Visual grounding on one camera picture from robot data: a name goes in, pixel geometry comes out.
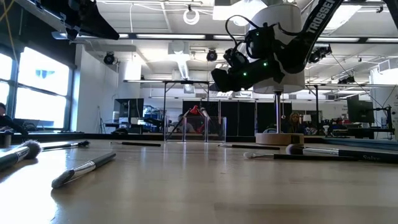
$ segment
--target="makeup brush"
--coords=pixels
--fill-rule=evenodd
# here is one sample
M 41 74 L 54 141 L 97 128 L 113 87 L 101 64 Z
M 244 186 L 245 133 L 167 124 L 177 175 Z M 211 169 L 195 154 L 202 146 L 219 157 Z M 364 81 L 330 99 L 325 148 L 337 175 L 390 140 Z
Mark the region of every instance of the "makeup brush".
M 236 145 L 236 144 L 220 144 L 218 147 L 232 147 L 232 148 L 243 148 L 243 149 L 268 149 L 268 150 L 279 150 L 279 147 L 273 146 L 251 146 L 251 145 Z
M 317 147 L 304 147 L 290 144 L 286 147 L 287 154 L 293 155 L 318 155 L 329 157 L 350 156 L 360 161 L 398 163 L 398 154 L 385 152 L 350 151 L 341 149 L 326 149 Z
M 82 141 L 82 142 L 76 142 L 76 143 L 68 143 L 68 144 L 62 144 L 58 146 L 44 146 L 43 150 L 51 150 L 51 149 L 64 149 L 64 148 L 69 148 L 69 147 L 88 147 L 90 145 L 89 141 Z
M 42 151 L 40 144 L 34 140 L 22 143 L 16 151 L 0 157 L 0 170 L 13 166 L 23 159 L 34 159 Z
M 353 157 L 327 157 L 327 156 L 303 156 L 303 155 L 285 155 L 285 154 L 257 154 L 245 152 L 243 156 L 246 159 L 265 158 L 265 159 L 288 159 L 288 160 L 305 160 L 305 161 L 357 161 Z
M 155 147 L 161 146 L 161 144 L 143 143 L 143 142 L 110 142 L 110 144 L 122 144 L 122 145 L 126 145 L 126 146 L 155 146 Z
M 73 169 L 65 171 L 63 174 L 61 174 L 59 177 L 54 179 L 51 183 L 51 187 L 54 189 L 57 189 L 64 184 L 73 181 L 82 175 L 91 172 L 102 165 L 106 164 L 110 160 L 112 160 L 116 156 L 116 153 L 110 152 L 108 154 L 105 154 L 103 156 L 100 156 L 96 159 L 93 159 L 91 161 L 88 161 L 84 163 L 83 165 L 80 165 L 78 167 L 75 167 Z

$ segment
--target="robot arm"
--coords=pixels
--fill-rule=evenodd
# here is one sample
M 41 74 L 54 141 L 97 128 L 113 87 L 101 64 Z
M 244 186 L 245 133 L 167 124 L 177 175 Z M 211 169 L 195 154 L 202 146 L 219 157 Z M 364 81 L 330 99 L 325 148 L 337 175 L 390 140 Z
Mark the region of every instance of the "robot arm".
M 249 60 L 236 50 L 237 46 L 227 50 L 224 58 L 231 68 L 228 72 L 217 68 L 211 72 L 215 81 L 215 90 L 240 91 L 242 88 L 248 89 L 268 78 L 273 78 L 275 82 L 280 83 L 285 74 L 296 74 L 303 71 L 315 42 L 343 1 L 319 0 L 305 21 L 303 29 L 298 33 L 287 32 L 280 24 L 269 26 L 264 23 L 263 27 L 252 24 L 255 29 L 246 34 L 243 42 L 246 43 L 248 55 L 258 60 L 249 63 Z M 384 1 L 398 27 L 398 1 Z M 284 44 L 275 39 L 275 32 L 294 36 L 294 38 L 288 44 Z
M 78 34 L 118 40 L 119 34 L 98 11 L 95 0 L 28 0 L 39 10 L 60 19 L 65 25 L 69 40 Z

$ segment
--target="spotlight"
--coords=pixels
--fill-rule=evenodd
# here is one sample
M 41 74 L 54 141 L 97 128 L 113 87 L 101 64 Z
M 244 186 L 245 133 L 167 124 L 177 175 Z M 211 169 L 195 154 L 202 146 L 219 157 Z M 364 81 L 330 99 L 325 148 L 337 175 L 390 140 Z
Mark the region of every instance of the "spotlight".
M 337 84 L 350 84 L 350 83 L 355 83 L 354 76 L 349 76 L 347 78 L 343 78 L 341 80 L 338 80 Z
M 104 57 L 104 63 L 106 65 L 113 65 L 115 63 L 114 52 L 107 52 Z
M 321 59 L 323 59 L 324 57 L 326 57 L 326 55 L 331 54 L 331 47 L 330 45 L 328 47 L 319 47 L 316 50 L 314 50 L 311 55 L 310 58 L 308 60 L 308 62 L 310 63 L 317 63 L 319 62 Z
M 210 49 L 207 53 L 206 59 L 208 62 L 214 62 L 217 60 L 217 53 L 215 49 Z

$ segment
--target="desk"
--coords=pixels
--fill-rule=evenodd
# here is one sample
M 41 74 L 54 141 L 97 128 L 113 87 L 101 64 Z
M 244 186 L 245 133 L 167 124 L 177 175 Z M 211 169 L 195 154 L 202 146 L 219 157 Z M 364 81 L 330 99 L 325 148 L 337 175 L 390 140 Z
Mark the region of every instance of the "desk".
M 90 142 L 84 149 L 42 152 L 36 161 L 2 171 L 0 223 L 393 224 L 398 219 L 394 164 L 254 161 L 243 153 L 278 151 L 217 143 Z M 51 189 L 66 168 L 111 151 L 117 153 L 114 161 Z

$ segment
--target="computer monitor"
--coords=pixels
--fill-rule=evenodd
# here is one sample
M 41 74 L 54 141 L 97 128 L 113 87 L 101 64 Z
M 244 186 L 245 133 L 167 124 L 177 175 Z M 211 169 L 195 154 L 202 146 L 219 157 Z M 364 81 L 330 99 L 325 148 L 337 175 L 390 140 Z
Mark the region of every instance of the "computer monitor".
M 141 118 L 144 116 L 144 99 L 115 99 L 114 110 L 119 111 L 120 118 Z
M 374 123 L 373 103 L 347 100 L 348 119 L 351 122 Z

